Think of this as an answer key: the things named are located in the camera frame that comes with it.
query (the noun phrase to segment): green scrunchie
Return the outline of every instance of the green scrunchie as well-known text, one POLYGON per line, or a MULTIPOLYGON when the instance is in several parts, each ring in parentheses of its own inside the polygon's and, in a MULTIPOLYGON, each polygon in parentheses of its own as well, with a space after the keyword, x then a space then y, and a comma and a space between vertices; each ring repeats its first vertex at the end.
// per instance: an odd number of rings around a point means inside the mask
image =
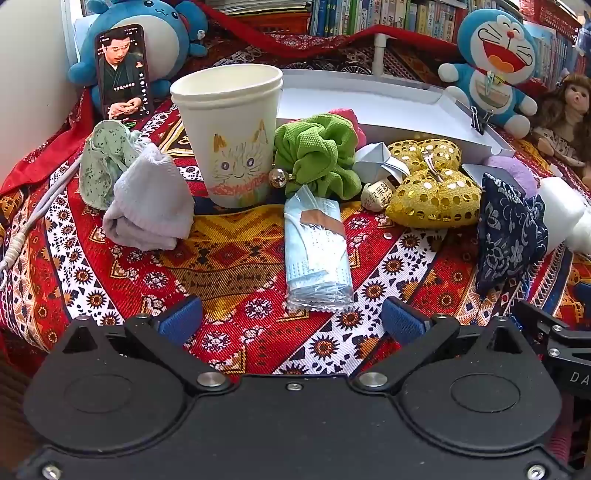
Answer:
POLYGON ((361 191, 361 181, 351 170, 357 146, 353 124, 334 113, 320 113, 291 122, 275 131, 275 166, 293 173, 285 186, 291 197, 308 185, 317 197, 336 193, 349 200, 361 191))

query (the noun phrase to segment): blue face mask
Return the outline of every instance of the blue face mask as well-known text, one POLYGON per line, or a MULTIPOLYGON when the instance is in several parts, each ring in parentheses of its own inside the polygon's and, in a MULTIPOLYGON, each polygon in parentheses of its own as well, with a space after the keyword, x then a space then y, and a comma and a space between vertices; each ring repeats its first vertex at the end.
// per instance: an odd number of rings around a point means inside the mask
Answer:
POLYGON ((285 203, 285 274, 290 310, 334 312, 352 305, 353 282, 345 238, 320 225, 300 223, 305 210, 341 221, 339 204, 315 198, 303 186, 285 203))

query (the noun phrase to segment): screw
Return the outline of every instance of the screw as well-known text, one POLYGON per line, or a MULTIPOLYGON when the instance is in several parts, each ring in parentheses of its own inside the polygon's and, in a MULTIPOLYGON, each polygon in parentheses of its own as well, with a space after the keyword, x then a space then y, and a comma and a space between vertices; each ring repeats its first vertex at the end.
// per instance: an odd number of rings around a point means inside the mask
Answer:
POLYGON ((366 372, 359 376, 359 382, 368 388, 383 387, 388 382, 388 377, 379 372, 366 372))
POLYGON ((220 372, 203 372, 197 377, 197 383, 202 387, 220 387, 226 381, 226 376, 220 372))
POLYGON ((61 478, 61 470, 50 463, 43 467, 41 473, 45 478, 47 478, 47 480, 60 480, 61 478))
POLYGON ((302 388, 304 388, 304 385, 301 383, 288 383, 285 387, 290 392, 299 392, 302 388))
POLYGON ((541 480, 546 475, 546 468, 543 465, 532 465, 529 470, 527 470, 527 478, 528 480, 541 480))

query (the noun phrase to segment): smartphone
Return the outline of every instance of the smartphone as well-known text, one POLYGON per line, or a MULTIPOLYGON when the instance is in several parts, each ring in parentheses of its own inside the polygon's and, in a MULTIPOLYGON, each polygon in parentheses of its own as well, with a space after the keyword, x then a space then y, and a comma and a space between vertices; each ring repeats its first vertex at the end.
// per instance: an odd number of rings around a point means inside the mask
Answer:
POLYGON ((95 49, 103 117, 137 120, 153 113, 142 26, 126 25, 100 33, 95 49))

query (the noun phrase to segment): blue gripper pad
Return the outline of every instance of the blue gripper pad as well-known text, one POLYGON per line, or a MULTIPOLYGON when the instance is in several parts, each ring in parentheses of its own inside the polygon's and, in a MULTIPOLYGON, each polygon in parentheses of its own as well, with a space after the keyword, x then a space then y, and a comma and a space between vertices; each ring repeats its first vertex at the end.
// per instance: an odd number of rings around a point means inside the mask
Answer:
POLYGON ((408 345, 427 331, 428 317, 396 297, 388 297, 380 314, 384 330, 401 346, 408 345))
POLYGON ((182 346, 201 326, 202 319, 201 299, 195 295, 189 295, 152 318, 150 324, 170 342, 182 346))

